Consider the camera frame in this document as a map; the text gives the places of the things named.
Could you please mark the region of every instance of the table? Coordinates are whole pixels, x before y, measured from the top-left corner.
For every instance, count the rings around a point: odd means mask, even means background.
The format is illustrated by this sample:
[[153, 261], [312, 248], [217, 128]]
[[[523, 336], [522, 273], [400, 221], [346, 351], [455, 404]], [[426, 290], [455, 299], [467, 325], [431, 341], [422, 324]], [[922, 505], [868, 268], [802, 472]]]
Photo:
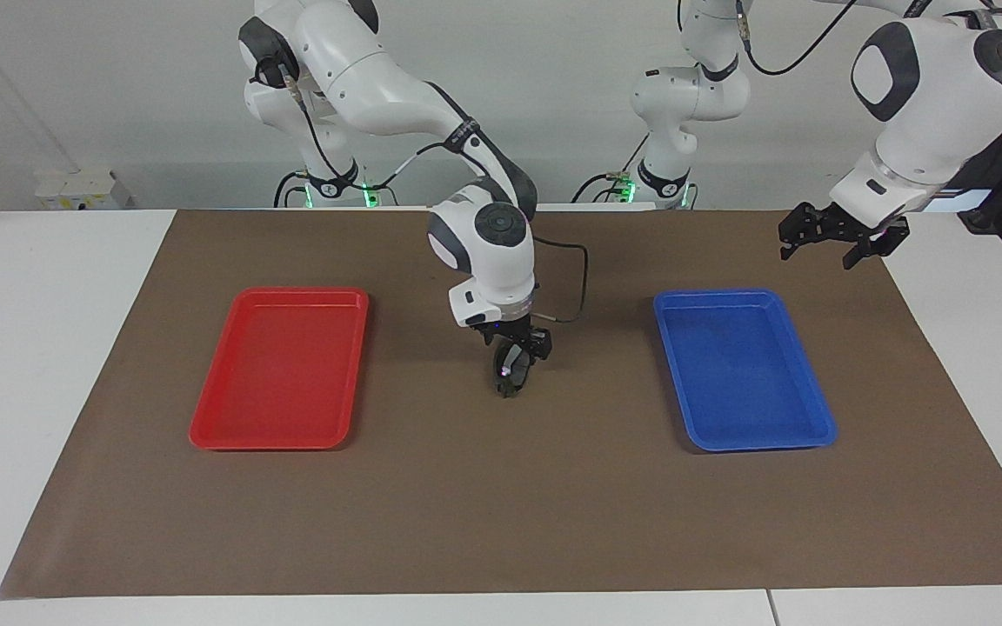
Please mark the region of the table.
[[[172, 214], [0, 213], [0, 580]], [[968, 234], [951, 214], [916, 214], [911, 222], [913, 234], [887, 258], [888, 269], [1002, 464], [1002, 242]], [[468, 616], [476, 623], [993, 623], [1002, 622], [1002, 587], [0, 602], [0, 623], [99, 616], [126, 623], [267, 616], [283, 623], [314, 616], [317, 623], [461, 623]]]

